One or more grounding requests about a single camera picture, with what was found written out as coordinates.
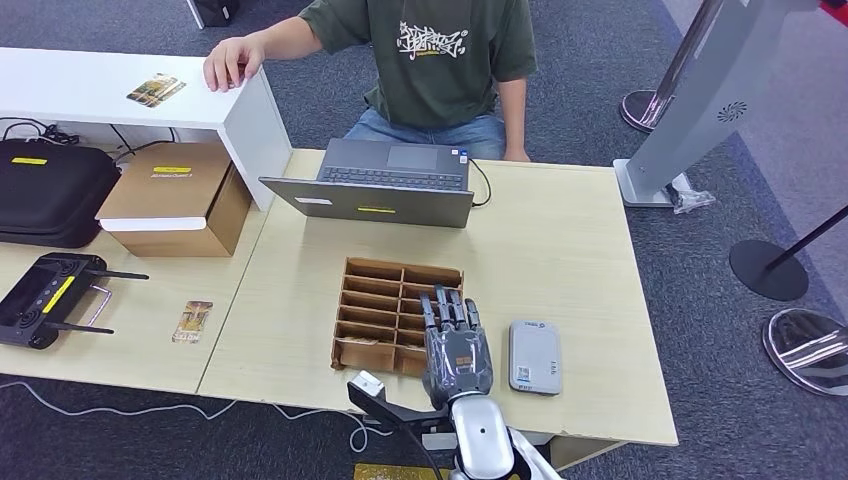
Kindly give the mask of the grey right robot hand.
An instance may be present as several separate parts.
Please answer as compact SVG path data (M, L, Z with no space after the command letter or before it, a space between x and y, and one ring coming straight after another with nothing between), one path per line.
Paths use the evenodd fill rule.
M422 293L425 321L426 368L423 387L437 410L467 395L487 395L494 367L476 303L441 284L433 287L434 299Z

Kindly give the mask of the person's right hand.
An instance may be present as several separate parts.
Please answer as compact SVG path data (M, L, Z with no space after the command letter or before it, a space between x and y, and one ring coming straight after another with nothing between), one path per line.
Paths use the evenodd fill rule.
M265 48L258 33L222 40L203 62L203 77L210 91L240 87L259 70Z

